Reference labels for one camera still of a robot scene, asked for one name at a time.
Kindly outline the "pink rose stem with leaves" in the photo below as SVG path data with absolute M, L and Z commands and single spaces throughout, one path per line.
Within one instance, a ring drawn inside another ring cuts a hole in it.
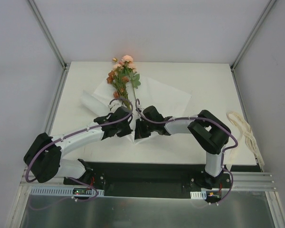
M 140 82 L 140 74 L 137 72 L 133 72 L 131 70 L 122 70 L 126 76 L 129 78 L 129 82 L 127 83 L 127 87 L 129 86 L 133 90 L 134 98 L 136 99 L 135 89 L 141 85 Z

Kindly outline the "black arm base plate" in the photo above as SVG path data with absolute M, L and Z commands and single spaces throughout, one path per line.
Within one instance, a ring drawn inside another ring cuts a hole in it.
M 64 178 L 63 184 L 79 181 L 103 190 L 105 196 L 189 199 L 190 193 L 231 186 L 231 176 L 224 172 L 218 178 L 205 174 L 202 164 L 150 164 L 85 162 L 87 169 L 76 181 Z

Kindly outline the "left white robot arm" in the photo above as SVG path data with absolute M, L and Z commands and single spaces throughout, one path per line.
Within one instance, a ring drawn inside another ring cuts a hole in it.
M 64 157 L 87 144 L 130 134 L 131 119 L 132 111 L 121 106 L 113 113 L 95 118 L 90 125 L 75 132 L 55 136 L 39 134 L 24 156 L 28 167 L 26 182 L 45 183 L 54 177 L 63 177 L 74 184 L 92 184 L 92 169 L 83 159 L 68 160 Z

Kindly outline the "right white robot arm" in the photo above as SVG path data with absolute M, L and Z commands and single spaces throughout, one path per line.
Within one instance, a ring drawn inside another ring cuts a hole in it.
M 206 152 L 206 165 L 202 177 L 195 177 L 195 184 L 212 189 L 221 182 L 223 149 L 228 143 L 230 129 L 208 110 L 202 110 L 194 119 L 176 120 L 163 117 L 154 106 L 147 107 L 136 120 L 134 139 L 148 138 L 151 133 L 159 135 L 192 134 Z

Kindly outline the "orange brown flower bunch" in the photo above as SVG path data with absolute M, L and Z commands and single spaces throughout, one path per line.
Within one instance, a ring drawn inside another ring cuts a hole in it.
M 125 100 L 122 101 L 122 104 L 128 109 L 131 109 L 127 92 L 127 83 L 129 82 L 129 78 L 126 74 L 122 70 L 111 70 L 108 73 L 106 81 L 114 88 L 113 97 L 124 98 Z

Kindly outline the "translucent white wrapping paper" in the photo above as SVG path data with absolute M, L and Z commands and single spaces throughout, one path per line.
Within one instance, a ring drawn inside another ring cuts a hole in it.
M 143 108 L 155 106 L 163 116 L 188 117 L 195 116 L 197 110 L 192 105 L 192 98 L 189 93 L 179 90 L 170 85 L 161 83 L 148 77 L 142 77 L 142 85 L 136 90 L 128 89 L 131 101 L 134 98 L 140 100 Z M 98 77 L 93 82 L 88 77 L 83 77 L 77 81 L 73 88 L 77 96 L 77 106 L 81 114 L 80 123 L 91 123 L 94 118 L 108 114 L 108 104 L 113 99 L 114 88 L 107 84 L 106 80 Z M 97 147 L 126 146 L 126 147 L 157 147 L 170 139 L 188 138 L 187 134 L 177 134 L 174 136 L 160 136 L 152 133 L 150 137 L 140 140 L 134 139 L 131 133 L 122 138 L 116 136 L 103 141 L 94 142 Z

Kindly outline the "cream printed ribbon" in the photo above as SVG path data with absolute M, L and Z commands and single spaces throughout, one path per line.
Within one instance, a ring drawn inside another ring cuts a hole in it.
M 239 137 L 237 138 L 238 147 L 231 149 L 230 155 L 227 162 L 227 169 L 231 170 L 234 160 L 237 157 L 237 150 L 240 146 L 242 139 L 245 139 L 245 144 L 247 148 L 253 153 L 254 158 L 256 159 L 261 171 L 264 170 L 265 162 L 259 150 L 256 138 L 253 135 L 253 131 L 249 123 L 235 111 L 226 113 L 228 120 L 239 130 Z

